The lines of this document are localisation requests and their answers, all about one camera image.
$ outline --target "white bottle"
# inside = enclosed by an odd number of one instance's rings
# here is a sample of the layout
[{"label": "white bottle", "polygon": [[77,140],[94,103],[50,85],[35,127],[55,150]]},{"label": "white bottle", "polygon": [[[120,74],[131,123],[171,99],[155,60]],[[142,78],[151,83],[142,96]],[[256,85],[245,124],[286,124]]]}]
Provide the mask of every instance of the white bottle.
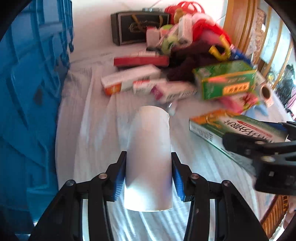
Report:
[{"label": "white bottle", "polygon": [[156,47],[160,39],[159,30],[156,27],[147,27],[146,43],[147,47]]}]

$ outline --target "pile of clutter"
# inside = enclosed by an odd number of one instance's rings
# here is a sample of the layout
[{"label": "pile of clutter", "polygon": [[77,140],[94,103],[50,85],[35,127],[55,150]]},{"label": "pile of clutter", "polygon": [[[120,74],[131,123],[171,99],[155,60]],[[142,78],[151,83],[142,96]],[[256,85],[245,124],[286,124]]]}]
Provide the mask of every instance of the pile of clutter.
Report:
[{"label": "pile of clutter", "polygon": [[[264,77],[198,7],[193,2],[169,6],[165,9],[169,24],[162,25],[159,15],[158,28],[142,27],[131,14],[138,29],[145,28],[147,49],[114,58],[114,66],[129,69],[103,77],[105,93],[132,88],[135,94],[152,94],[159,103],[171,105],[200,92],[203,100],[218,100],[235,113],[254,118],[257,109],[268,115],[273,101]],[[167,78],[161,79],[161,72],[166,72]]]}]

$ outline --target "cardboard box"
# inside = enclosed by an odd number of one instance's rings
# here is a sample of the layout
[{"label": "cardboard box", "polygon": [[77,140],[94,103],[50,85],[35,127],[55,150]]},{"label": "cardboard box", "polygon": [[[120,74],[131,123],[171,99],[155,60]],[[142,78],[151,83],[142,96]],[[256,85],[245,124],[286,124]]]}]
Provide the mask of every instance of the cardboard box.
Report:
[{"label": "cardboard box", "polygon": [[166,79],[158,80],[137,80],[133,83],[134,94],[150,94],[156,84],[166,83]]},{"label": "cardboard box", "polygon": [[261,121],[254,120],[228,110],[217,110],[189,119],[189,130],[202,137],[214,147],[254,174],[252,160],[233,152],[228,152],[222,144],[226,132],[240,133],[247,136],[263,138],[268,142],[284,142],[286,132],[280,131]]},{"label": "cardboard box", "polygon": [[246,92],[255,87],[255,73],[243,60],[224,62],[193,70],[204,100]]},{"label": "cardboard box", "polygon": [[132,69],[123,70],[101,78],[106,95],[125,91],[132,88],[136,80],[158,79],[161,71],[154,65],[144,65]]},{"label": "cardboard box", "polygon": [[194,85],[183,81],[172,81],[156,84],[151,93],[160,103],[186,98],[196,94],[197,89]]}]

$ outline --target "brown fabric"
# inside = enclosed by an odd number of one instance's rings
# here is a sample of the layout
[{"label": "brown fabric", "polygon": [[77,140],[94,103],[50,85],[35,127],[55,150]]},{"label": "brown fabric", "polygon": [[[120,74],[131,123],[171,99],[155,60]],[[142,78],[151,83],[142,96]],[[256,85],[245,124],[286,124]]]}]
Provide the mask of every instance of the brown fabric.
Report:
[{"label": "brown fabric", "polygon": [[[197,41],[183,49],[172,49],[170,66],[177,67],[169,71],[168,80],[194,82],[193,69],[219,63],[220,61],[209,53],[211,47],[212,45],[208,43]],[[225,51],[223,47],[216,46],[216,48],[221,54]]]}]

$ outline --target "red box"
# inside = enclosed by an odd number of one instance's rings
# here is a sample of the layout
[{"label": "red box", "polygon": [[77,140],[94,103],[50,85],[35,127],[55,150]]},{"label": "red box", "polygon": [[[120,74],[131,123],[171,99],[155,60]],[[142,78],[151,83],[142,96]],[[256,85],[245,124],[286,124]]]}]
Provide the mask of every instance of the red box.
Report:
[{"label": "red box", "polygon": [[153,64],[157,67],[168,67],[169,63],[170,58],[165,55],[124,56],[114,58],[114,66],[116,67],[135,67],[146,64]]}]

